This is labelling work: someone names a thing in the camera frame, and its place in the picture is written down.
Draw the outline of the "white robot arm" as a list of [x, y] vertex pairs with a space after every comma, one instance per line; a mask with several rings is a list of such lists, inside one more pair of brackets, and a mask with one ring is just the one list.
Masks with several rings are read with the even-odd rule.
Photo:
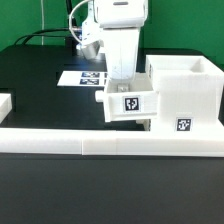
[[[88, 5], [82, 23], [82, 38], [73, 24], [75, 12]], [[69, 14], [69, 30], [87, 60], [103, 48], [108, 73], [107, 86], [116, 92], [130, 90], [135, 78], [140, 30], [148, 17], [148, 0], [82, 0]]]

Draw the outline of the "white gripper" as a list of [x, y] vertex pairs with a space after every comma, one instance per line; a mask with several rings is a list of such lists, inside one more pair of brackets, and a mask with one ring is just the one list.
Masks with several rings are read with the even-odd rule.
[[[111, 81], [132, 81], [136, 71], [138, 28], [105, 29], [104, 48]], [[130, 85], [117, 85], [117, 92], [129, 92]]]

